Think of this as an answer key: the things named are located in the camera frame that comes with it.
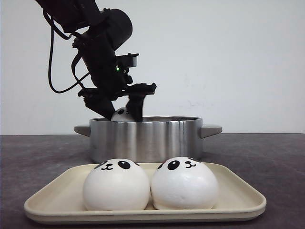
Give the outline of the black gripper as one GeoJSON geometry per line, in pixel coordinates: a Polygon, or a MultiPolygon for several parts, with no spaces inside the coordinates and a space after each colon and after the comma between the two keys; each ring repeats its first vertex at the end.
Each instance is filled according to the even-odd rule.
{"type": "Polygon", "coordinates": [[[133,84],[129,68],[118,65],[115,50],[106,35],[95,38],[82,34],[72,44],[78,49],[72,64],[72,72],[80,58],[83,59],[94,88],[83,87],[78,96],[84,96],[85,106],[101,116],[111,119],[115,109],[111,100],[129,95],[126,108],[135,121],[143,121],[142,108],[147,94],[154,94],[156,84],[133,84]]]}

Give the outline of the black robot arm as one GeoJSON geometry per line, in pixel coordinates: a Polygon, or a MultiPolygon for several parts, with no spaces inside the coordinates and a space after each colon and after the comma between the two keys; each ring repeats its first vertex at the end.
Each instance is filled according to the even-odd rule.
{"type": "Polygon", "coordinates": [[[132,34],[128,15],[119,9],[99,10],[93,0],[40,0],[39,5],[52,34],[73,38],[72,46],[78,52],[71,68],[83,60],[88,69],[94,86],[82,86],[78,93],[86,107],[111,119],[113,101],[128,96],[128,111],[135,121],[142,121],[144,98],[154,94],[156,84],[133,83],[129,69],[137,65],[138,55],[115,53],[132,34]]]}

